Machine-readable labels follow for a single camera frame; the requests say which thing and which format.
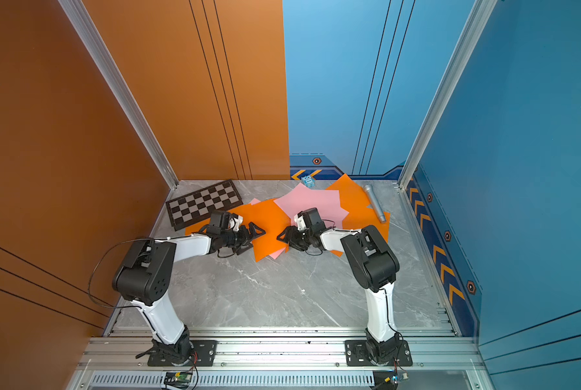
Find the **pink paper top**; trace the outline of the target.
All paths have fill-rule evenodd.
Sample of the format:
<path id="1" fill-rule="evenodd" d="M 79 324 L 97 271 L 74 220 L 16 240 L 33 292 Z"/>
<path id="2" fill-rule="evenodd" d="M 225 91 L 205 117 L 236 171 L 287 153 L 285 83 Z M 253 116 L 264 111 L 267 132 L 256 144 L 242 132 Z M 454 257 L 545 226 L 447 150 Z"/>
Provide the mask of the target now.
<path id="1" fill-rule="evenodd" d="M 298 184 L 293 190 L 274 201 L 285 214 L 294 221 L 300 211 L 316 208 L 322 219 L 333 221 L 336 227 L 342 227 L 342 222 L 349 212 L 342 208 L 339 191 L 309 189 Z"/>

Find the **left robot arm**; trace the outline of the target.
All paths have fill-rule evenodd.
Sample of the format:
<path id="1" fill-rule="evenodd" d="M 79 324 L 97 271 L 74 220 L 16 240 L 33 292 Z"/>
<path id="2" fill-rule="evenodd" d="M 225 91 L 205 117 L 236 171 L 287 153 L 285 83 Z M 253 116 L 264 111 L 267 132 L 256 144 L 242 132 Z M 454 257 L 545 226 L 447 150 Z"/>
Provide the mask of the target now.
<path id="1" fill-rule="evenodd" d="M 223 248 L 240 255 L 266 231 L 228 211 L 214 211 L 199 231 L 177 238 L 143 238 L 132 245 L 118 267 L 112 288 L 121 294 L 146 321 L 152 331 L 152 347 L 138 354 L 148 357 L 151 367 L 184 367 L 197 363 L 190 330 L 178 318 L 168 295 L 175 263 L 213 253 Z"/>

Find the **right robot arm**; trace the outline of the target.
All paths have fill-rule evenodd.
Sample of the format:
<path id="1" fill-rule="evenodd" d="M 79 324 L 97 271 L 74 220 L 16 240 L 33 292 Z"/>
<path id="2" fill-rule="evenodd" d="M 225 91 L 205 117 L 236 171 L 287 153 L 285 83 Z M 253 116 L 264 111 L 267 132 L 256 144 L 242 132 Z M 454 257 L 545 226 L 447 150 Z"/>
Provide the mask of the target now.
<path id="1" fill-rule="evenodd" d="M 367 298 L 368 357 L 377 365 L 393 362 L 404 346 L 392 309 L 394 282 L 400 264 L 378 229 L 373 225 L 352 230 L 328 227 L 318 209 L 311 208 L 298 213 L 295 224 L 286 227 L 277 240 L 302 252 L 314 247 L 321 252 L 345 254 Z"/>

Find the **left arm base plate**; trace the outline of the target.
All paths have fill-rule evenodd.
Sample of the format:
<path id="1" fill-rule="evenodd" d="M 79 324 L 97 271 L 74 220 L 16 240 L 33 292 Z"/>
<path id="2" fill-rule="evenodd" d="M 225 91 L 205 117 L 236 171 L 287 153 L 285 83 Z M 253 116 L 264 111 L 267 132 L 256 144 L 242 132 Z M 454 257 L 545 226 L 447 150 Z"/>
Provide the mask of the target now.
<path id="1" fill-rule="evenodd" d="M 149 367 L 212 367 L 217 355 L 215 340 L 182 341 L 166 345 L 158 341 L 139 357 L 147 356 Z"/>

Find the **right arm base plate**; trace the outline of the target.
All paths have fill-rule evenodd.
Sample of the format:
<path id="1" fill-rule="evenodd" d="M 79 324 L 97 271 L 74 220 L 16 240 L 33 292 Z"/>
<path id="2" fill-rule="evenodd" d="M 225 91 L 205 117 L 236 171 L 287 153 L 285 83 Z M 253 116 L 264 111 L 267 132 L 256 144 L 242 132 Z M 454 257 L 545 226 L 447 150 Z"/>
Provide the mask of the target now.
<path id="1" fill-rule="evenodd" d="M 377 343 L 373 340 L 347 340 L 345 356 L 349 367 L 412 367 L 412 353 L 404 339 L 393 338 Z"/>

